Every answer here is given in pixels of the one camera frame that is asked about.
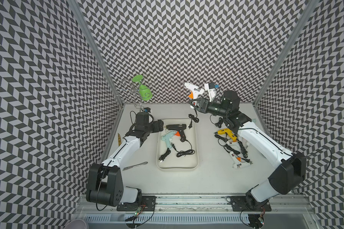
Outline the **mint green glue gun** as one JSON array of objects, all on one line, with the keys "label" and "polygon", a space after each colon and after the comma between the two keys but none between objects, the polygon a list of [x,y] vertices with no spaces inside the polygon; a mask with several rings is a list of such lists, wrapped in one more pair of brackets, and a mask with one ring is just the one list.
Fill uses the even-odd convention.
[{"label": "mint green glue gun", "polygon": [[175,134],[177,133],[177,131],[175,130],[171,130],[169,131],[168,133],[166,133],[165,135],[163,135],[161,137],[161,140],[163,142],[165,142],[166,146],[168,149],[171,149],[172,148],[172,143],[171,143],[171,139],[173,138],[173,136],[175,136]]}]

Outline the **yellow glue gun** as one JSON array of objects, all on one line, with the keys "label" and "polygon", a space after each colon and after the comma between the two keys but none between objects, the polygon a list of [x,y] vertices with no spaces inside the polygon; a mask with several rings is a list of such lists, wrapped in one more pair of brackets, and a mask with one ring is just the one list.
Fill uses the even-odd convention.
[{"label": "yellow glue gun", "polygon": [[229,136],[229,138],[233,141],[233,142],[237,142],[237,137],[236,135],[232,132],[232,130],[230,130],[229,128],[225,128],[225,129],[221,129],[221,130],[218,130],[216,132],[216,134],[218,135],[224,135],[226,134],[227,136]]}]

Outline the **small white glue gun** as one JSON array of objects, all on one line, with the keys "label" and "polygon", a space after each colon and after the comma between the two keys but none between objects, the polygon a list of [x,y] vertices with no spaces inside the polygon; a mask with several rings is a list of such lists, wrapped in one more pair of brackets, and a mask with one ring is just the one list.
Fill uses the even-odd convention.
[{"label": "small white glue gun", "polygon": [[204,89],[200,89],[198,86],[191,83],[184,83],[184,86],[190,90],[190,99],[197,99],[200,95],[204,94]]}]

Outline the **black hot glue gun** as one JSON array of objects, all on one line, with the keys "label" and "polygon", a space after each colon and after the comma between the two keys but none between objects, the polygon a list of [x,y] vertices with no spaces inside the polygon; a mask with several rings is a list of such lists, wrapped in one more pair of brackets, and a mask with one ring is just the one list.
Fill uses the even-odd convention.
[{"label": "black hot glue gun", "polygon": [[180,135],[180,141],[185,142],[186,141],[186,135],[184,131],[186,130],[186,124],[173,124],[173,125],[167,125],[166,128],[168,130],[174,130],[177,131]]}]

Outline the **cream plastic storage box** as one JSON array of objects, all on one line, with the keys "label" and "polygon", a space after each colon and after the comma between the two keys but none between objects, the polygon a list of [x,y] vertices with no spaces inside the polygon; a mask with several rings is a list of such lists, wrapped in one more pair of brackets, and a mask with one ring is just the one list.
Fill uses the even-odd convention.
[{"label": "cream plastic storage box", "polygon": [[[190,119],[164,119],[163,131],[159,133],[156,165],[163,172],[177,172],[194,170],[199,165],[199,155],[197,147],[196,125],[190,128]],[[186,124],[186,141],[180,141],[180,135],[177,132],[171,139],[172,148],[168,149],[161,137],[170,130],[167,125]]]}]

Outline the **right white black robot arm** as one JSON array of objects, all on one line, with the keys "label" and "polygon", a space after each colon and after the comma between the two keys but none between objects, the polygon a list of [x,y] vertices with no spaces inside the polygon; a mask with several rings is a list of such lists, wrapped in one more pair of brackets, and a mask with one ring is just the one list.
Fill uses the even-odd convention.
[{"label": "right white black robot arm", "polygon": [[189,97],[189,104],[196,111],[221,117],[228,129],[247,140],[274,167],[267,179],[246,193],[248,209],[263,207],[271,197],[286,195],[305,180],[305,156],[293,153],[261,131],[250,117],[240,111],[240,98],[235,91],[225,91],[220,102],[211,102],[193,94]]}]

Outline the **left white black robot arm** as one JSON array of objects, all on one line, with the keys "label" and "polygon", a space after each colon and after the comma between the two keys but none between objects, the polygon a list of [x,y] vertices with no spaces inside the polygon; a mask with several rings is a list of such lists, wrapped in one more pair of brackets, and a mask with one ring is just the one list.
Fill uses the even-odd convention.
[{"label": "left white black robot arm", "polygon": [[141,204],[141,190],[123,184],[122,170],[150,134],[163,131],[164,122],[150,121],[151,117],[148,112],[137,113],[121,145],[102,163],[90,166],[86,185],[88,202],[112,207],[120,203]]}]

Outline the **wooden yellow knife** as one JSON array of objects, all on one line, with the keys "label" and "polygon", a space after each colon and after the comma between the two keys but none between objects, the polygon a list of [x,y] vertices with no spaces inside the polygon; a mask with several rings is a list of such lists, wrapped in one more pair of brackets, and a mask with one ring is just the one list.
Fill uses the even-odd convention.
[{"label": "wooden yellow knife", "polygon": [[122,141],[121,141],[121,136],[120,136],[120,134],[118,134],[118,146],[120,146],[121,143],[122,143]]}]

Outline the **green plastic cup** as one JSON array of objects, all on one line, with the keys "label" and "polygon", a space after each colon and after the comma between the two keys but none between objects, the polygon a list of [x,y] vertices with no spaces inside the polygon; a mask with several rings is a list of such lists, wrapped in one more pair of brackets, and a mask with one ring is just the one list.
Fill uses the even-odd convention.
[{"label": "green plastic cup", "polygon": [[137,83],[139,85],[138,92],[139,92],[141,99],[143,101],[149,101],[152,99],[153,94],[152,94],[150,88],[142,83],[143,78],[144,78],[143,75],[140,75],[140,74],[136,75],[132,78],[132,82]]}]

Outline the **silver metal knife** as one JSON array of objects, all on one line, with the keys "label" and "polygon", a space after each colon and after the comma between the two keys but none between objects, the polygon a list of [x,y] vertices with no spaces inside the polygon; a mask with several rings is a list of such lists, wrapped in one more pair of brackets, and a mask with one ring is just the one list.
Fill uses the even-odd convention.
[{"label": "silver metal knife", "polygon": [[133,168],[136,168],[136,167],[140,167],[140,166],[144,166],[144,165],[148,165],[148,162],[145,161],[145,162],[142,162],[142,163],[139,163],[139,164],[136,164],[136,165],[125,167],[125,168],[123,168],[123,171],[129,170],[129,169],[133,169]]}]

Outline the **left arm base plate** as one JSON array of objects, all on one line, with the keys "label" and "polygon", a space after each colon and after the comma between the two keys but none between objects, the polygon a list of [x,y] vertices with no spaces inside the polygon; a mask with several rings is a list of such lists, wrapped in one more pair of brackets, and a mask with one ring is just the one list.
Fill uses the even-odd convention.
[{"label": "left arm base plate", "polygon": [[142,207],[142,212],[153,212],[155,210],[156,196],[142,196],[134,203],[120,203],[117,211],[136,211],[138,207]]}]

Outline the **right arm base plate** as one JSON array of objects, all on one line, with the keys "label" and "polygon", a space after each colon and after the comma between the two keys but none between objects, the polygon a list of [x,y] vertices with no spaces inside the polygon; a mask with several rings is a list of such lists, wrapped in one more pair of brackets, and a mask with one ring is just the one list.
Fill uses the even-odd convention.
[{"label": "right arm base plate", "polygon": [[241,211],[272,211],[269,200],[257,202],[255,199],[246,196],[230,196],[229,203],[234,212]]}]

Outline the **aluminium rail frame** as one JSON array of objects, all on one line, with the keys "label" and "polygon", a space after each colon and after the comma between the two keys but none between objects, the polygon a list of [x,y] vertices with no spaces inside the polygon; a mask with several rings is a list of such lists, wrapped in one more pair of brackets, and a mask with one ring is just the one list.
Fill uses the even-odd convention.
[{"label": "aluminium rail frame", "polygon": [[135,211],[96,207],[84,197],[71,217],[90,229],[320,229],[320,221],[303,195],[278,195],[258,210],[232,201],[232,194],[155,194],[152,205]]}]

